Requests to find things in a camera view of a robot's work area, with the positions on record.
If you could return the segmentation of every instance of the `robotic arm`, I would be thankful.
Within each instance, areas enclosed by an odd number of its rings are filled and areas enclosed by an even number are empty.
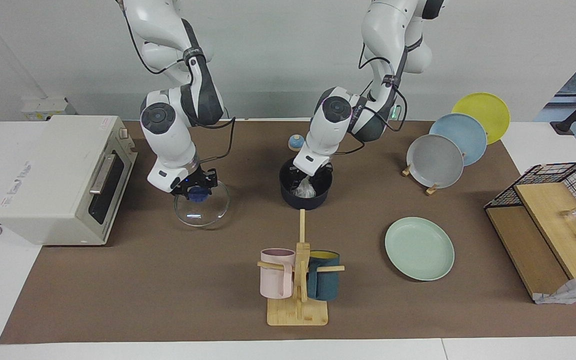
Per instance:
[[[128,29],[147,41],[144,65],[180,84],[150,92],[141,105],[141,128],[157,160],[148,182],[188,198],[192,186],[217,186],[215,169],[203,171],[188,128],[210,127],[224,114],[206,57],[190,23],[180,16],[180,0],[117,0]]]
[[[341,87],[322,94],[310,131],[293,161],[300,171],[314,176],[330,162],[346,132],[361,143],[375,141],[384,134],[386,121],[400,94],[402,73],[421,73],[432,59],[432,52],[423,41],[423,20],[439,16],[447,2],[373,0],[370,3],[361,23],[361,36],[365,44],[363,55],[372,68],[372,88],[366,97]]]

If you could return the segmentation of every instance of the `black pot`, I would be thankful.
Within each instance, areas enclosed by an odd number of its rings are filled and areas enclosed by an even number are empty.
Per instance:
[[[310,178],[310,184],[312,184],[316,196],[313,198],[302,198],[291,193],[291,189],[306,177],[305,173],[293,165],[294,159],[293,157],[284,162],[281,170],[279,170],[281,197],[295,209],[316,209],[326,201],[328,191],[332,186],[332,164],[326,164]]]

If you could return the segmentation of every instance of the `teal mug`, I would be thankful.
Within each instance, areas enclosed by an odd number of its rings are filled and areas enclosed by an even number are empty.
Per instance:
[[[328,250],[313,250],[308,262],[308,297],[320,301],[331,301],[339,292],[339,272],[317,272],[320,267],[339,265],[339,254]]]

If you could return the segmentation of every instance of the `white toaster oven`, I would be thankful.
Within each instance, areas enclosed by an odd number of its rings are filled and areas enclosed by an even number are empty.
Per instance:
[[[10,179],[0,223],[33,244],[105,244],[137,157],[134,147],[117,116],[53,116]]]

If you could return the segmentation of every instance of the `black wire basket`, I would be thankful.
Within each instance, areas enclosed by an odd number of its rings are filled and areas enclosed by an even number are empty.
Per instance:
[[[533,166],[491,202],[487,203],[484,209],[521,207],[524,204],[515,191],[515,186],[544,183],[564,183],[574,198],[576,198],[576,162]]]

